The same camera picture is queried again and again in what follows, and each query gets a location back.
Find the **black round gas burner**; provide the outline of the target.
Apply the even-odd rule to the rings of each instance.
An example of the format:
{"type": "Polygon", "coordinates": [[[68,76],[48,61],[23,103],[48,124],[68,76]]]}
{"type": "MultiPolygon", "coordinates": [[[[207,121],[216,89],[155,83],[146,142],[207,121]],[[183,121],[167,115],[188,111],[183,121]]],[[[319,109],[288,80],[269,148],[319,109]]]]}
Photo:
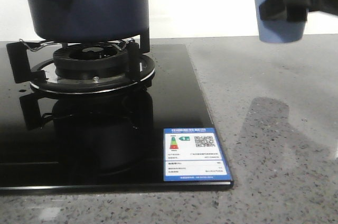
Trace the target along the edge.
{"type": "Polygon", "coordinates": [[[66,79],[109,78],[125,72],[127,51],[101,44],[76,44],[53,53],[56,74],[66,79]]]}

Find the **light blue ribbed cup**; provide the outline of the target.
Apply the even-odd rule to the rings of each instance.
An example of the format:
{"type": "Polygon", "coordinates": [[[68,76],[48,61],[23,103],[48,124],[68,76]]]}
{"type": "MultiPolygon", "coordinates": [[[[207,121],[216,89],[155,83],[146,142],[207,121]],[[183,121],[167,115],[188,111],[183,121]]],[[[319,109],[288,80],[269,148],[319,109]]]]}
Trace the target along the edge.
{"type": "Polygon", "coordinates": [[[288,43],[302,38],[305,22],[287,22],[283,20],[263,21],[260,18],[259,6],[265,0],[255,0],[259,39],[267,43],[288,43]]]}

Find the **blue energy label sticker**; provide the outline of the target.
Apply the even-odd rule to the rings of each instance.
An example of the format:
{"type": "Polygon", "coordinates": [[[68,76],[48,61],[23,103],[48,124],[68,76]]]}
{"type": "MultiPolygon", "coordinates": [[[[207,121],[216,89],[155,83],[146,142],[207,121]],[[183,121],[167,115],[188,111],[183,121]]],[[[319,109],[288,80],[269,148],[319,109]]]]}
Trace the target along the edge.
{"type": "Polygon", "coordinates": [[[214,128],[163,129],[165,182],[221,182],[233,179],[214,128]]]}

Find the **dark blue cooking pot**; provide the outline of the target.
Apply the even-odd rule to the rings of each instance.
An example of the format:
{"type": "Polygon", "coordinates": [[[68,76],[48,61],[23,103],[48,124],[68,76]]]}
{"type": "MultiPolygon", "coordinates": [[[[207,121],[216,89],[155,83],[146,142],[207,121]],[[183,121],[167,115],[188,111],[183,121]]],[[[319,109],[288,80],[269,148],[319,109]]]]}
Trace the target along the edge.
{"type": "Polygon", "coordinates": [[[149,29],[148,0],[28,0],[36,34],[55,42],[112,41],[149,29]]]}

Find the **black glass gas stove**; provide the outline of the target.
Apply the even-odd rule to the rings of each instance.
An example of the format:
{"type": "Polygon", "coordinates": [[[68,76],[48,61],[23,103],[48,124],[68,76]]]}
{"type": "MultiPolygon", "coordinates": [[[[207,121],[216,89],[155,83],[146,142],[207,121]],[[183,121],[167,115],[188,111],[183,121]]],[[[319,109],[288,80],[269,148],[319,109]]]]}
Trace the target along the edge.
{"type": "MultiPolygon", "coordinates": [[[[30,64],[53,51],[28,52],[30,64]]],[[[154,45],[148,56],[146,89],[58,96],[15,83],[1,48],[1,194],[231,188],[234,180],[164,181],[163,129],[214,124],[186,47],[154,45]]]]}

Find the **black pot support grate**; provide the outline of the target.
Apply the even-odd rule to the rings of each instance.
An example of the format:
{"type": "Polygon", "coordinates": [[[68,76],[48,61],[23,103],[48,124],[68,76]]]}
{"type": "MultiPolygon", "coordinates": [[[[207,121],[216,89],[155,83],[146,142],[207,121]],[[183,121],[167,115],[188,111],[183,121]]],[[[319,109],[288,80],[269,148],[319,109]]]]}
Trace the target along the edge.
{"type": "Polygon", "coordinates": [[[93,77],[89,80],[66,79],[56,74],[52,58],[34,67],[30,66],[28,52],[38,52],[54,41],[18,42],[6,45],[15,83],[29,82],[35,91],[55,95],[90,95],[149,86],[155,74],[155,63],[146,55],[150,51],[149,31],[140,33],[140,42],[133,38],[102,42],[60,42],[61,48],[76,44],[112,46],[119,51],[127,51],[128,63],[125,72],[109,78],[93,77]]]}

